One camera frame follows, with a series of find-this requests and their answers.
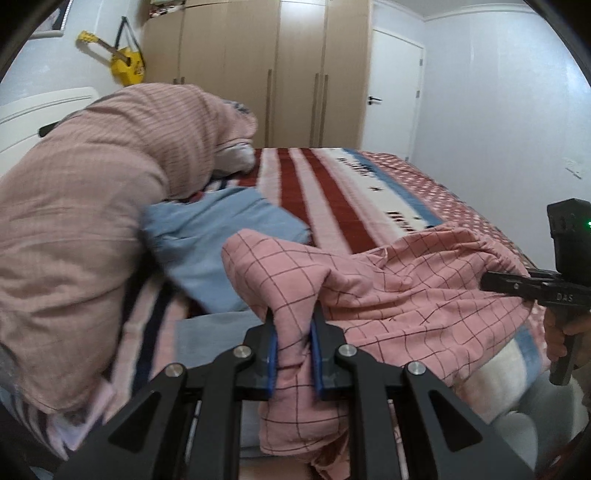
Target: guitar strap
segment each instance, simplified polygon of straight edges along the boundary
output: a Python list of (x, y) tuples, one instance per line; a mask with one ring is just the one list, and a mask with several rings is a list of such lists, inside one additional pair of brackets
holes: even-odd
[(129, 31), (129, 35), (131, 36), (131, 40), (133, 40), (133, 42), (135, 44), (135, 48), (138, 49), (139, 56), (141, 57), (142, 63), (144, 64), (144, 68), (145, 68), (146, 62), (144, 60), (144, 55), (142, 55), (142, 49), (139, 47), (139, 43), (138, 43), (137, 39), (135, 38), (134, 29), (131, 28), (131, 25), (129, 24), (129, 19), (127, 17), (121, 17), (121, 24), (119, 25), (119, 31), (117, 32), (117, 38), (115, 40), (115, 48), (117, 50), (119, 50), (119, 45), (121, 43), (121, 37), (123, 36), (123, 29), (125, 27), (127, 27), (127, 30)]

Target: picture frame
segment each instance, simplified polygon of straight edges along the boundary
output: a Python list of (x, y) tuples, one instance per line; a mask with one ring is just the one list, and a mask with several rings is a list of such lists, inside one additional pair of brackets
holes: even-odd
[(64, 0), (37, 29), (31, 38), (62, 37), (73, 0)]

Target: red stripe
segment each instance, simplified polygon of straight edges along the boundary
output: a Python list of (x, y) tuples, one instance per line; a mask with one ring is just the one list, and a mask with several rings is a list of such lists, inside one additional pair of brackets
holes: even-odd
[(257, 148), (255, 150), (255, 167), (250, 173), (247, 173), (238, 180), (238, 186), (241, 187), (256, 187), (256, 180), (258, 178), (258, 172), (261, 168), (261, 153), (262, 149)]
[(302, 148), (301, 152), (316, 175), (316, 179), (320, 183), (324, 196), (333, 211), (339, 228), (343, 232), (343, 236), (347, 240), (351, 251), (354, 254), (358, 254), (376, 248), (377, 244), (374, 239), (368, 234), (365, 225), (357, 216), (357, 213), (349, 204), (343, 192), (341, 192), (339, 185), (330, 176), (330, 173), (326, 170), (322, 162), (320, 162), (316, 154), (309, 148)]
[(287, 148), (278, 148), (277, 158), (281, 169), (281, 206), (310, 227), (310, 245), (315, 245), (314, 232), (290, 151)]

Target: guitar headstock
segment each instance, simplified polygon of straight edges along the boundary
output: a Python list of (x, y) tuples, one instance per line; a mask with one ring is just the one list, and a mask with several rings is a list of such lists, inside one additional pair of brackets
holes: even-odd
[(86, 43), (97, 43), (99, 41), (99, 37), (97, 37), (94, 33), (83, 30), (80, 35), (78, 35), (78, 40)]

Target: metal screw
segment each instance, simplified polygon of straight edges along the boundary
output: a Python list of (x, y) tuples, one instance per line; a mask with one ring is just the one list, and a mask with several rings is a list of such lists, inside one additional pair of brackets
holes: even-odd
[(413, 375), (423, 375), (427, 371), (427, 367), (422, 362), (410, 362), (407, 368)]
[(184, 372), (184, 366), (181, 364), (170, 364), (164, 370), (167, 377), (180, 377)]
[(339, 353), (343, 356), (355, 356), (357, 354), (357, 348), (346, 343), (339, 347)]
[(238, 345), (234, 349), (234, 356), (236, 358), (248, 358), (252, 355), (252, 350), (249, 346), (246, 345)]

